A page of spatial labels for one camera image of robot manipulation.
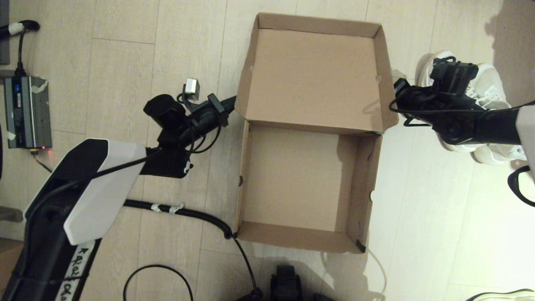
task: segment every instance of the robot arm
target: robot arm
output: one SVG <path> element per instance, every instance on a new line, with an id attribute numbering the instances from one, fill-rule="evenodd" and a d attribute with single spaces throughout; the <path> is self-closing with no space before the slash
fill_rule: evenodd
<path id="1" fill-rule="evenodd" d="M 518 174 L 535 170 L 535 106 L 528 104 L 504 110 L 478 106 L 465 95 L 468 83 L 477 72 L 476 65 L 456 62 L 452 57 L 435 59 L 431 73 L 433 85 L 411 86 L 407 80 L 399 79 L 394 84 L 396 99 L 390 103 L 390 109 L 407 118 L 405 126 L 415 126 L 410 124 L 413 119 L 425 122 L 448 144 L 522 145 L 529 168 L 513 172 L 508 183 L 523 202 L 535 207 L 535 202 L 524 197 L 518 188 Z"/>
<path id="2" fill-rule="evenodd" d="M 170 95 L 147 103 L 145 113 L 162 127 L 157 148 L 87 139 L 65 155 L 25 212 L 24 249 L 2 300 L 79 300 L 101 239 L 136 177 L 185 177 L 190 155 L 201 152 L 195 141 L 228 124 L 235 97 L 219 102 L 210 94 L 201 104 L 189 102 L 197 97 L 198 83 L 188 79 L 181 102 L 190 115 Z"/>

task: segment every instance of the shoe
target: shoe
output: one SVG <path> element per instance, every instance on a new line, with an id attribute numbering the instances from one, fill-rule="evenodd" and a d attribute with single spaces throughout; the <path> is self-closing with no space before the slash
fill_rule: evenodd
<path id="1" fill-rule="evenodd" d="M 472 154 L 479 163 L 489 165 L 501 165 L 512 160 L 527 160 L 524 149 L 520 145 L 481 145 Z"/>
<path id="2" fill-rule="evenodd" d="M 431 72 L 433 71 L 433 61 L 436 58 L 446 58 L 455 55 L 453 52 L 444 50 L 435 53 L 432 55 L 427 62 L 425 63 L 424 67 L 422 68 L 422 71 L 420 72 L 420 76 L 418 77 L 418 85 L 420 87 L 430 87 L 433 85 L 434 80 L 431 78 Z M 482 144 L 461 144 L 461 145 L 452 145 L 445 143 L 440 135 L 438 135 L 438 138 L 440 140 L 440 144 L 442 144 L 443 148 L 447 149 L 448 151 L 452 152 L 459 152 L 459 153 L 471 153 L 476 150 L 476 148 Z"/>
<path id="3" fill-rule="evenodd" d="M 420 76 L 418 77 L 418 85 L 420 87 L 430 87 L 433 85 L 434 80 L 431 78 L 431 71 L 433 71 L 433 61 L 436 58 L 446 58 L 455 55 L 448 50 L 440 51 L 432 55 L 427 62 L 425 63 L 424 67 L 422 68 L 422 71 L 420 72 Z"/>
<path id="4" fill-rule="evenodd" d="M 508 293 L 484 292 L 475 295 L 467 301 L 535 301 L 535 292 L 530 289 L 517 290 Z"/>
<path id="5" fill-rule="evenodd" d="M 496 68 L 489 63 L 478 64 L 476 78 L 470 81 L 466 95 L 476 100 L 484 109 L 503 110 L 511 105 L 507 102 L 503 84 Z"/>
<path id="6" fill-rule="evenodd" d="M 420 76 L 418 85 L 429 87 L 433 85 L 433 79 L 430 75 L 433 71 L 433 61 L 436 58 L 446 58 L 455 55 L 451 51 L 441 51 L 432 55 L 425 63 Z M 489 63 L 478 64 L 476 77 L 468 84 L 466 95 L 476 100 L 476 104 L 488 110 L 508 109 L 511 105 L 507 102 L 503 84 L 496 68 Z M 445 143 L 438 135 L 442 146 L 454 152 L 472 153 L 476 161 L 485 164 L 503 164 L 511 160 L 526 160 L 524 150 L 518 145 L 498 145 L 498 144 L 462 144 L 451 145 Z"/>

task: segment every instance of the power adapter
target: power adapter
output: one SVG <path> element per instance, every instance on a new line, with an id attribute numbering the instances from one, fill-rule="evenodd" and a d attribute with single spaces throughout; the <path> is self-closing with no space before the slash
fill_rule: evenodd
<path id="1" fill-rule="evenodd" d="M 4 80 L 9 148 L 52 147 L 48 82 L 24 76 Z"/>

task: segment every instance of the white tape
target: white tape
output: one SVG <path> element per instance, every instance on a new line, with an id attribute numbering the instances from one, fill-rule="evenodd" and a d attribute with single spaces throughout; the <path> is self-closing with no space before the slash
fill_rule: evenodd
<path id="1" fill-rule="evenodd" d="M 184 167 L 184 174 L 187 174 L 189 169 L 192 167 L 192 164 L 191 162 L 188 160 L 188 162 L 186 162 L 186 167 Z"/>
<path id="2" fill-rule="evenodd" d="M 47 87 L 48 87 L 48 81 L 45 80 L 44 83 L 41 85 L 41 87 L 32 86 L 30 91 L 32 91 L 32 93 L 34 94 L 37 94 L 37 93 L 43 92 Z"/>
<path id="3" fill-rule="evenodd" d="M 70 277 L 80 277 L 83 276 L 83 272 L 86 269 L 87 262 L 91 253 L 95 248 L 95 241 L 91 240 L 89 242 L 80 244 L 76 247 L 74 254 L 72 255 L 71 262 L 65 273 L 65 278 Z M 59 287 L 58 294 L 56 295 L 55 301 L 72 301 L 74 300 L 74 293 L 76 292 L 78 285 L 80 284 L 80 279 L 67 280 L 63 281 Z"/>
<path id="4" fill-rule="evenodd" d="M 180 204 L 180 206 L 171 206 L 171 208 L 169 208 L 169 213 L 171 214 L 176 214 L 178 210 L 181 210 L 182 208 L 184 208 L 184 203 Z"/>
<path id="5" fill-rule="evenodd" d="M 152 211 L 162 212 L 162 211 L 160 210 L 160 208 L 158 208 L 158 206 L 160 206 L 160 204 L 153 204 L 152 206 L 150 206 L 150 209 L 151 209 Z"/>
<path id="6" fill-rule="evenodd" d="M 22 23 L 17 22 L 9 24 L 7 28 L 9 30 L 10 35 L 16 35 L 24 29 L 24 25 Z"/>
<path id="7" fill-rule="evenodd" d="M 13 134 L 12 132 L 7 132 L 7 139 L 8 140 L 15 140 L 15 138 L 17 137 L 17 135 Z"/>

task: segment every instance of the cardboard box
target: cardboard box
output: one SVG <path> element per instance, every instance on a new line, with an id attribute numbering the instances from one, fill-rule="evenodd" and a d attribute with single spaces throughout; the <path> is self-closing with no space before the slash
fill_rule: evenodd
<path id="1" fill-rule="evenodd" d="M 0 296 L 4 295 L 11 272 L 19 260 L 23 243 L 16 240 L 0 238 Z"/>
<path id="2" fill-rule="evenodd" d="M 365 252 L 393 99 L 380 24 L 259 13 L 236 103 L 246 119 L 239 238 Z"/>

